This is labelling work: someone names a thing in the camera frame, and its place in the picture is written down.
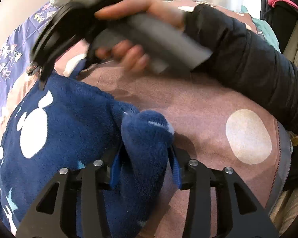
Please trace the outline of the black sleeved right forearm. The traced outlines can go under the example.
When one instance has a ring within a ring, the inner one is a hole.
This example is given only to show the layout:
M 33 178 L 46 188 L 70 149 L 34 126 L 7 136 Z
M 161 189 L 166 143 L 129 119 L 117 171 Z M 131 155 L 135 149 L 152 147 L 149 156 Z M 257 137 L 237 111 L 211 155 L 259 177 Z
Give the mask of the black sleeved right forearm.
M 298 67 L 243 23 L 208 5 L 185 14 L 185 34 L 213 52 L 196 73 L 244 94 L 298 134 Z

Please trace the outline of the person's right hand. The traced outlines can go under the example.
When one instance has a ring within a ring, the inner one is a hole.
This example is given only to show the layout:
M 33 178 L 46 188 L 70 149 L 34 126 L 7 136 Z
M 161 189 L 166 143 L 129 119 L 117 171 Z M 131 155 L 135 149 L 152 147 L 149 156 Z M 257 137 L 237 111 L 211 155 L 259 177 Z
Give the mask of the person's right hand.
M 100 9 L 95 17 L 100 20 L 118 20 L 139 12 L 149 13 L 181 31 L 185 28 L 184 12 L 162 0 L 124 0 Z M 132 72 L 143 71 L 150 61 L 141 45 L 134 45 L 129 40 L 123 40 L 113 48 L 101 47 L 95 51 L 95 55 L 102 60 L 113 58 L 124 70 Z

